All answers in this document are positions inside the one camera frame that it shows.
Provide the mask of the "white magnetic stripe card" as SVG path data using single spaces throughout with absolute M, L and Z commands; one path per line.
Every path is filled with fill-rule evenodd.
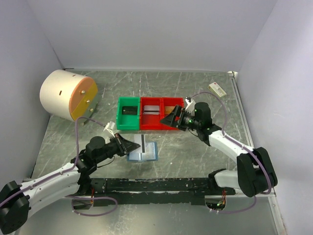
M 146 140 L 144 134 L 135 134 L 134 135 L 135 143 L 139 144 L 140 147 L 137 148 L 134 152 L 135 153 L 145 153 L 146 152 Z

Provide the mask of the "red plastic bin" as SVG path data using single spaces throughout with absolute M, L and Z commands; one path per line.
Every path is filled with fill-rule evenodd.
M 162 130 L 161 120 L 161 106 L 163 99 L 161 97 L 141 97 L 140 98 L 140 115 L 139 115 L 139 126 L 140 130 Z M 143 106 L 145 105 L 157 105 L 160 107 L 159 115 L 144 115 Z
M 163 97 L 163 104 L 161 106 L 161 119 L 165 118 L 164 107 L 165 106 L 176 106 L 179 105 L 184 107 L 184 100 L 182 97 Z

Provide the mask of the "blue card holder wallet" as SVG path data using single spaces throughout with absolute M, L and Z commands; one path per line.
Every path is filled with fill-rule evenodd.
M 127 155 L 127 161 L 129 162 L 147 162 L 158 160 L 157 143 L 145 142 L 144 147 L 138 148 Z

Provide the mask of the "white VIP card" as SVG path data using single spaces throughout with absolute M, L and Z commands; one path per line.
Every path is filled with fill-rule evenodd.
M 145 105 L 143 106 L 144 115 L 159 115 L 160 107 L 157 105 Z

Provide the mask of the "green plastic bin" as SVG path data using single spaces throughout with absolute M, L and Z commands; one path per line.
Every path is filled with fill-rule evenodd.
M 116 112 L 118 130 L 139 130 L 139 97 L 120 97 Z

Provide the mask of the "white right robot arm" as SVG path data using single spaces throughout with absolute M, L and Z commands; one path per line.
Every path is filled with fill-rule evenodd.
M 226 134 L 213 123 L 207 103 L 196 103 L 193 114 L 177 105 L 160 122 L 181 131 L 195 130 L 202 142 L 223 152 L 236 163 L 236 170 L 220 169 L 209 174 L 212 180 L 207 183 L 207 188 L 211 194 L 217 195 L 224 188 L 233 188 L 253 197 L 269 194 L 277 186 L 278 179 L 267 150 L 245 145 Z

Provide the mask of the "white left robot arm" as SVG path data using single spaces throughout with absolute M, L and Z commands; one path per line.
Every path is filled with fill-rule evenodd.
M 115 155 L 123 157 L 140 148 L 138 143 L 115 134 L 109 142 L 93 137 L 69 163 L 43 177 L 18 184 L 11 181 L 0 191 L 0 230 L 4 235 L 18 230 L 28 218 L 55 201 L 91 190 L 90 175 L 97 165 Z

